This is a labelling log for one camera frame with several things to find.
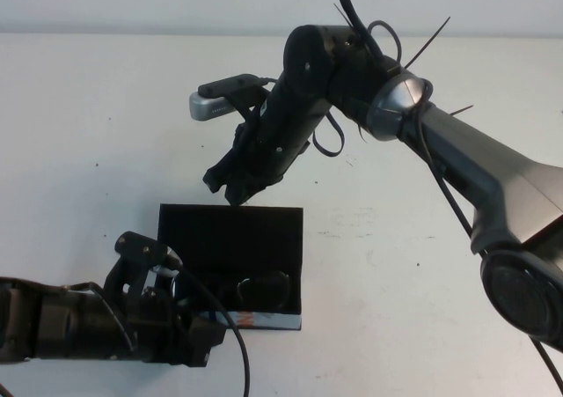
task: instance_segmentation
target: white surface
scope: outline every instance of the white surface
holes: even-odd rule
[[[406,55],[422,43],[405,40]],[[159,203],[225,204],[201,176],[240,118],[192,121],[189,94],[242,72],[278,75],[283,44],[0,35],[2,275],[102,283],[122,232],[156,235]],[[413,69],[432,79],[438,106],[475,104],[464,120],[563,165],[562,52],[563,40],[441,39]],[[556,395],[528,339],[486,300],[479,258],[428,169],[339,119],[340,158],[310,149],[251,201],[305,214],[303,331],[244,332],[252,395]],[[326,124],[319,140],[336,144]],[[25,397],[236,396],[242,361],[227,334],[203,370],[32,361],[3,366],[0,382]]]
[[[338,0],[0,0],[0,32],[287,34],[341,24]],[[353,0],[402,34],[563,36],[561,0]]]

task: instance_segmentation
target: white table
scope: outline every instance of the white table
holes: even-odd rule
[[[189,94],[243,72],[277,76],[284,42],[0,35],[1,275],[103,283],[122,232],[156,236],[159,203],[225,204],[201,177],[240,118],[192,121]],[[407,57],[423,42],[404,40]],[[394,55],[390,42],[384,49]],[[562,53],[563,40],[440,39],[413,71],[434,82],[442,109],[475,104],[460,117],[563,165]],[[401,143],[364,143],[340,119],[340,158],[311,148],[250,202],[305,208],[303,331],[244,332],[252,395],[556,395],[528,338],[488,303],[479,258],[425,165]],[[336,145],[326,124],[319,140]],[[236,396],[242,379],[232,333],[206,369],[0,368],[0,382],[25,397]]]

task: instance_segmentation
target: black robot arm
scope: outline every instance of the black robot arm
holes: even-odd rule
[[[241,204],[282,179],[335,106],[376,139],[404,142],[439,183],[472,203],[473,224],[465,221],[465,229],[472,251],[483,256],[487,296],[512,325],[563,351],[563,170],[531,161],[432,104],[432,85],[381,55],[349,0],[341,2],[350,25],[298,27],[270,93],[264,79],[245,75],[250,84],[234,77],[192,96],[193,117],[207,120],[216,116],[211,108],[240,111],[238,96],[263,91],[246,102],[251,114],[242,106],[236,152],[204,180],[213,192],[226,185],[228,201]]]
[[[142,360],[205,366],[226,327],[200,318],[172,294],[168,246],[133,232],[104,288],[0,277],[0,364],[41,359]]]

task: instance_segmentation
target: open box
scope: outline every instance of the open box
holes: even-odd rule
[[[239,327],[301,329],[303,209],[162,204],[158,241],[178,254]],[[181,277],[175,295],[226,324]]]

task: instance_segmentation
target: black cable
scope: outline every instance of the black cable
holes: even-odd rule
[[[381,61],[384,59],[384,53],[381,52],[381,48],[377,45],[376,40],[369,34],[366,26],[363,25],[362,21],[355,12],[354,6],[351,0],[340,0],[340,5],[342,5],[342,10],[348,16],[352,27],[354,28],[356,34],[360,36],[360,40],[368,47],[368,51],[377,60]]]
[[[229,324],[230,329],[232,329],[233,334],[237,337],[238,345],[240,346],[240,352],[243,356],[243,363],[245,366],[245,391],[243,393],[244,397],[248,397],[250,392],[250,362],[248,361],[248,351],[246,350],[245,340],[243,339],[240,331],[238,330],[237,324],[229,315],[229,312],[221,304],[221,302],[213,295],[211,291],[202,283],[194,274],[185,269],[182,264],[177,260],[171,261],[170,269],[175,269],[180,272],[181,275],[187,278],[189,281],[207,300],[215,307],[215,309],[222,314],[222,316]]]
[[[14,397],[2,384],[0,384],[0,397]]]
[[[434,175],[436,182],[438,183],[438,187],[442,190],[444,197],[446,198],[446,200],[450,204],[450,207],[452,208],[452,210],[456,214],[457,219],[459,220],[461,225],[464,227],[465,232],[471,238],[472,233],[473,233],[472,227],[469,224],[469,221],[467,220],[467,218],[465,217],[464,212],[461,210],[461,208],[457,204],[456,199],[454,198],[453,194],[448,189],[448,186],[446,185],[446,182],[443,179],[442,173],[440,173],[440,171],[436,167],[436,164],[435,164],[435,162],[432,158],[432,155],[430,155],[430,150],[428,149],[428,145],[427,145],[426,139],[424,137],[424,132],[422,130],[422,115],[423,115],[424,111],[427,109],[428,100],[430,99],[430,96],[432,95],[432,91],[434,90],[434,86],[432,86],[432,84],[429,81],[424,80],[424,84],[425,84],[425,90],[424,90],[424,93],[422,93],[422,98],[420,99],[416,108],[413,110],[413,116],[415,117],[415,121],[416,121],[417,140],[418,140],[419,146],[422,149],[423,157],[424,157],[426,163],[428,164],[430,171]]]
[[[328,119],[328,122],[331,123],[331,126],[333,126],[333,128],[336,130],[336,133],[338,134],[339,138],[340,138],[340,149],[336,152],[334,151],[329,151],[326,148],[324,148],[323,146],[320,145],[320,143],[317,141],[317,131],[313,131],[313,144],[315,145],[315,148],[317,148],[317,151],[319,151],[320,153],[322,153],[323,155],[325,155],[326,157],[329,158],[334,158],[334,157],[338,157],[341,153],[342,150],[344,149],[344,143],[346,142],[346,138],[344,137],[344,132],[342,131],[342,127],[339,126],[338,122],[336,122],[336,120],[334,120],[333,115],[330,113],[330,111],[326,114],[326,118]]]
[[[547,366],[547,369],[549,369],[549,372],[552,373],[553,379],[555,379],[555,383],[557,384],[557,387],[559,388],[559,390],[561,391],[561,394],[563,395],[563,379],[561,379],[561,376],[559,375],[557,368],[553,364],[553,361],[551,360],[551,358],[549,357],[549,355],[545,351],[544,346],[542,346],[541,342],[539,342],[538,340],[536,340],[532,337],[530,337],[530,339],[531,339],[532,344],[536,348],[537,353],[539,353],[541,358],[544,360],[544,363]]]
[[[102,301],[107,311],[110,312],[113,319],[115,320],[115,323],[120,328],[121,334],[123,335],[123,338],[128,345],[129,352],[133,353],[136,350],[137,339],[133,328],[129,325],[123,313],[121,313],[120,308],[117,307],[117,305],[114,304],[109,298],[107,298],[104,289],[102,289],[96,283],[92,282],[63,285],[63,288],[69,291],[91,291],[92,293],[94,293],[94,295]]]
[[[372,21],[371,23],[369,23],[368,32],[369,32],[370,35],[371,35],[371,31],[376,26],[381,26],[383,29],[385,29],[387,32],[389,32],[389,34],[391,35],[391,37],[395,41],[395,45],[397,46],[397,60],[396,61],[399,64],[401,64],[401,57],[403,56],[403,46],[401,45],[401,39],[398,38],[398,35],[395,32],[395,29],[393,29],[391,26],[389,26],[383,20],[376,20],[376,21]]]
[[[443,22],[443,24],[440,26],[440,28],[438,30],[436,30],[436,33],[434,33],[432,35],[432,37],[430,39],[428,39],[428,41],[424,44],[424,46],[420,49],[419,52],[416,53],[416,55],[411,59],[411,61],[409,61],[406,66],[405,69],[408,69],[411,64],[413,62],[416,61],[416,59],[426,50],[426,48],[428,48],[428,46],[432,43],[432,40],[434,40],[436,38],[436,36],[438,36],[438,34],[440,34],[440,32],[442,31],[442,29],[448,24],[448,22],[450,21],[451,17],[446,18],[446,21]]]

